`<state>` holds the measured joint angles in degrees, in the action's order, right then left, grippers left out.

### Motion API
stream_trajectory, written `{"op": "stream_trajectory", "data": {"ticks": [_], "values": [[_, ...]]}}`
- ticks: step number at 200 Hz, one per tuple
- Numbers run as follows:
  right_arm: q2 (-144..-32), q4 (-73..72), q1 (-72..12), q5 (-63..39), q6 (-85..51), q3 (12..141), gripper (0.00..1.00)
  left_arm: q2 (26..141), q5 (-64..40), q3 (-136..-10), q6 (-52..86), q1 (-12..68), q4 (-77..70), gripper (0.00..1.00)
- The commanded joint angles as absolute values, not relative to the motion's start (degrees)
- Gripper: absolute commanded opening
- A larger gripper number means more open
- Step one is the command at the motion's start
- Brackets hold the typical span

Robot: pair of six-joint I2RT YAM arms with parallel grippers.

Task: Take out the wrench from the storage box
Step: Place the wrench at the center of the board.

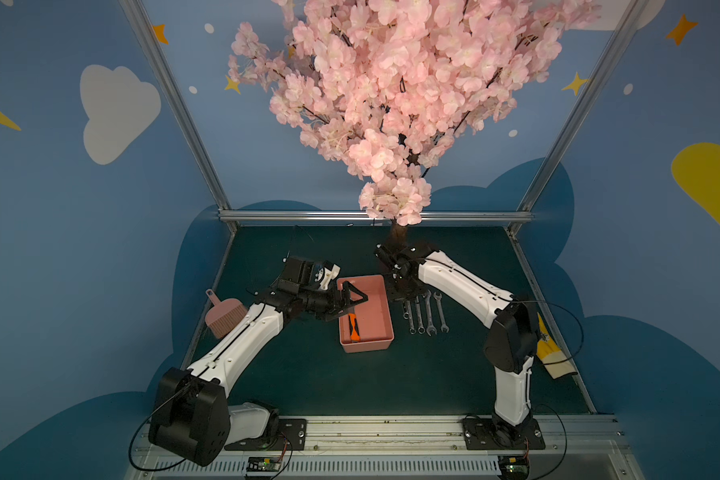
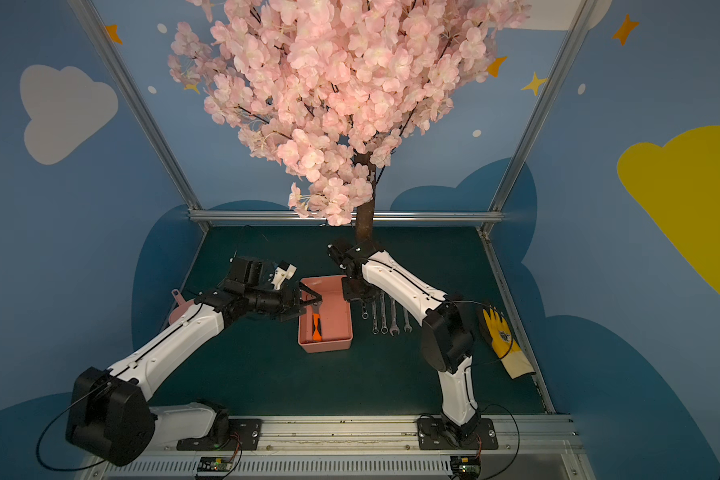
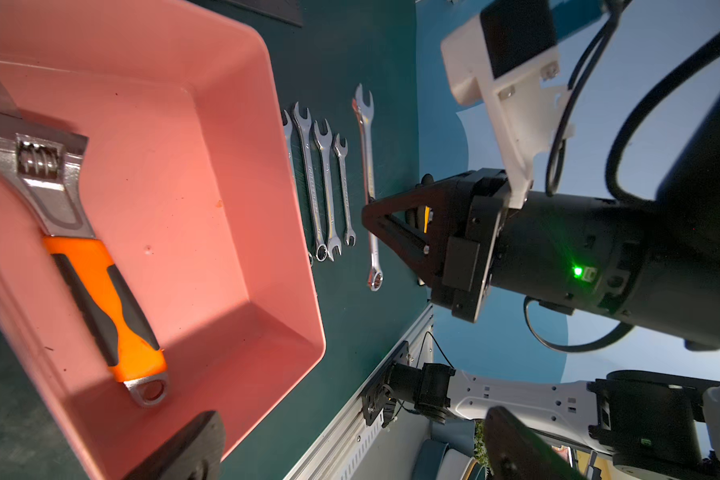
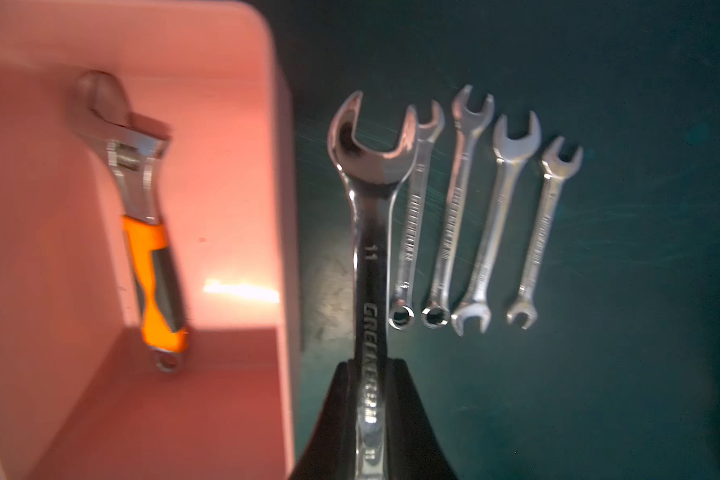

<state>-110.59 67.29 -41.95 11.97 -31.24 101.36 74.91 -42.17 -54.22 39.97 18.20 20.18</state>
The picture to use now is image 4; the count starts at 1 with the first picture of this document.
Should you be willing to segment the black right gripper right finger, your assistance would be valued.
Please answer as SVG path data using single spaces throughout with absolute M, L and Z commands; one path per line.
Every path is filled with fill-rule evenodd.
M 406 362 L 389 359 L 386 367 L 387 461 L 391 478 L 456 480 Z

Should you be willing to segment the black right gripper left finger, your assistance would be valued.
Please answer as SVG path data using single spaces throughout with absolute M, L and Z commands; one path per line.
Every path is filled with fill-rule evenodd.
M 355 478 L 356 391 L 355 362 L 340 362 L 313 434 L 289 479 Z

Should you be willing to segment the pink plastic storage box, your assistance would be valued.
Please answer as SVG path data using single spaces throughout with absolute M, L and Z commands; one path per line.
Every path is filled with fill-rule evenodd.
M 160 227 L 73 130 L 90 70 L 171 139 Z M 0 479 L 287 477 L 295 193 L 255 7 L 0 1 Z

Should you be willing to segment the small silver end wrench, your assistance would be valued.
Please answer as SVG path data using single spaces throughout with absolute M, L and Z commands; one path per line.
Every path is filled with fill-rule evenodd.
M 541 164 L 544 170 L 543 187 L 539 198 L 534 226 L 518 287 L 517 297 L 507 311 L 507 323 L 512 325 L 523 317 L 523 330 L 530 329 L 538 319 L 534 304 L 540 269 L 551 234 L 556 209 L 564 185 L 580 170 L 584 149 L 578 146 L 569 160 L 560 158 L 565 143 L 564 136 L 557 136 L 544 150 Z

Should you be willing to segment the orange handled adjustable wrench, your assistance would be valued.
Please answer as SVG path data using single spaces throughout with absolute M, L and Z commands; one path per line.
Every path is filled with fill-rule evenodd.
M 109 170 L 123 207 L 141 336 L 156 367 L 180 368 L 188 347 L 186 310 L 162 216 L 156 180 L 171 144 L 170 127 L 135 113 L 121 81 L 89 70 L 70 89 L 71 129 Z

